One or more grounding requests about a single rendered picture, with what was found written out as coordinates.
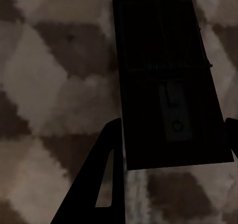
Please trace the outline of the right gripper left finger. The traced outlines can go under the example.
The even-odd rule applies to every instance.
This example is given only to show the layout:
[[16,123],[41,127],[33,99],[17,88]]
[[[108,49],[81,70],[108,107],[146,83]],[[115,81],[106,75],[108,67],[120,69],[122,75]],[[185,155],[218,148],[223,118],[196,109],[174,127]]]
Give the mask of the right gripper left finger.
[[[125,224],[121,121],[118,118],[105,125],[51,224]],[[112,205],[95,207],[112,149]]]

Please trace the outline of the mousetrap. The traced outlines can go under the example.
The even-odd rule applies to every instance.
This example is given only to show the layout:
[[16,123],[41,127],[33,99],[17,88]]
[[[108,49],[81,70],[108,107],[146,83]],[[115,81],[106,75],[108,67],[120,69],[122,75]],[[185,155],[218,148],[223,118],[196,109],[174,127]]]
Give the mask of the mousetrap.
[[234,162],[192,0],[113,0],[127,170]]

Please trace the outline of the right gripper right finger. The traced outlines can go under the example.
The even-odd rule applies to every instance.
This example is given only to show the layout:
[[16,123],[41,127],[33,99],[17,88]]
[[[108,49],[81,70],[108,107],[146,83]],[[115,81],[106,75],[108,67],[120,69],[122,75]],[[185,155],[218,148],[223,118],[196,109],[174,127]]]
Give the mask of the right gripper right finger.
[[225,130],[228,140],[228,145],[238,158],[238,120],[227,118],[225,121]]

